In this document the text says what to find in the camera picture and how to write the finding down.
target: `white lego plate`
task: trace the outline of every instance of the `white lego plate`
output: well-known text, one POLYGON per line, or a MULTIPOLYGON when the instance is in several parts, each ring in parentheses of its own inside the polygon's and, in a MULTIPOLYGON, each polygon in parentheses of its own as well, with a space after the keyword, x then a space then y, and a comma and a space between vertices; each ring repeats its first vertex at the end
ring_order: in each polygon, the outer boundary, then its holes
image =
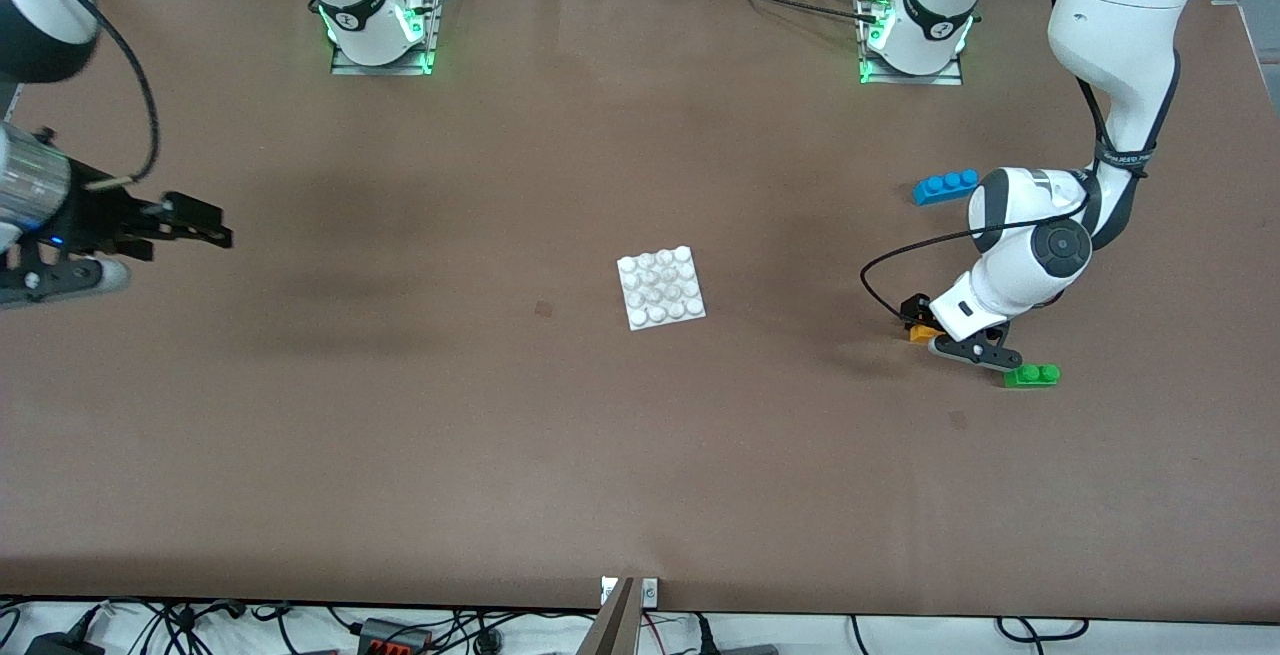
POLYGON ((687 246, 627 255, 618 260, 618 281, 631 330, 707 316, 694 253, 687 246))

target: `blue lego brick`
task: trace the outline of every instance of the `blue lego brick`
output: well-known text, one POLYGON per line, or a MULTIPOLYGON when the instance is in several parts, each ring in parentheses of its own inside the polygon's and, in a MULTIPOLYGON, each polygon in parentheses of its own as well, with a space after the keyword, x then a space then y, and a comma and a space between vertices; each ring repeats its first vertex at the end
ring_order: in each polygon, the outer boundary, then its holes
POLYGON ((946 200, 964 198, 978 187, 978 171, 948 171, 946 175, 925 177, 911 191, 915 205, 942 203, 946 200))

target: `lego brick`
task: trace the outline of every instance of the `lego brick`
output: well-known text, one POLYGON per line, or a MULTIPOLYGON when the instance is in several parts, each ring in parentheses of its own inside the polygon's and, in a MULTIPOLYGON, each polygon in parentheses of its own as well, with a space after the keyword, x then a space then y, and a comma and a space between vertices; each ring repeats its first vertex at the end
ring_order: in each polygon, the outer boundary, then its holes
POLYGON ((978 171, 948 171, 946 175, 925 177, 911 191, 915 205, 942 203, 946 200, 964 198, 978 187, 978 171))
POLYGON ((927 324, 913 324, 911 330, 906 331, 906 339, 910 342, 928 342, 938 335, 942 335, 942 331, 934 330, 927 326, 927 324))
POLYGON ((1057 385, 1061 376, 1062 371, 1057 368, 1057 365, 1021 365, 1021 367, 1005 374, 1005 386, 1014 389, 1052 388, 1057 385))
POLYGON ((707 316, 694 253, 687 246, 627 255, 618 260, 618 280, 627 328, 634 331, 707 316))

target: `brown table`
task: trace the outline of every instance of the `brown table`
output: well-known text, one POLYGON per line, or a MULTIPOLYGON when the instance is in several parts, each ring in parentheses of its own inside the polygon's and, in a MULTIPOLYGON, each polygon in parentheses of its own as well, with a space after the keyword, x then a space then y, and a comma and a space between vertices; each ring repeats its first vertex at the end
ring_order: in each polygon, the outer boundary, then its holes
MULTIPOLYGON (((326 75, 306 0, 101 3, 159 95, 137 191, 238 246, 0 317, 4 590, 1280 618, 1280 148, 1234 8, 1188 8, 1129 232, 1015 322, 1061 386, 1006 391, 858 269, 963 225, 920 177, 1088 159, 1046 0, 983 0, 963 87, 859 84, 847 22, 746 0, 454 0, 429 78, 326 75), (614 258, 677 244, 709 316, 628 333, 614 258)), ((104 41, 15 122, 124 173, 141 113, 104 41)))

